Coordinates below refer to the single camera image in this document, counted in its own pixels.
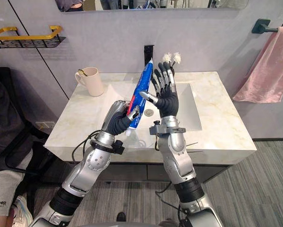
sink basin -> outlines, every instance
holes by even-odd
[[[115,82],[108,85],[108,89],[105,94],[106,97],[102,105],[102,111],[98,117],[97,128],[101,128],[105,115],[108,113],[110,106],[116,100],[131,100],[135,87],[136,84],[130,81],[123,81],[121,83]],[[179,99],[179,110],[177,114],[177,119],[180,122],[179,126],[186,128],[187,131],[201,130],[201,123],[190,84],[177,83],[176,88]],[[155,94],[154,86],[152,84],[150,84],[149,92]],[[147,131],[148,133],[149,127],[152,126],[153,122],[157,120],[160,120],[158,109],[150,102],[146,102],[143,116],[135,131]]]

mug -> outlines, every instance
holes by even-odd
[[[82,76],[78,72],[75,73],[75,79],[77,82],[88,89],[90,96],[100,96],[103,93],[103,83],[98,69],[88,67],[84,68],[83,71],[87,76]]]

mirror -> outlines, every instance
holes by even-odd
[[[190,9],[232,8],[243,9],[249,0],[55,0],[61,12],[110,9]]]

gray carpet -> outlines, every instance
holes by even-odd
[[[205,190],[226,227],[283,227],[283,141],[256,142],[258,152],[205,184]],[[158,224],[177,211],[162,204],[155,190],[166,183],[97,182],[77,209],[70,227],[115,221],[120,211],[131,222]],[[57,189],[39,189],[35,213]],[[174,188],[163,197],[179,200]]]

towel bar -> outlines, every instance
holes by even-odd
[[[262,34],[264,32],[278,32],[278,28],[269,27],[269,23],[269,19],[258,19],[251,32],[255,34]]]

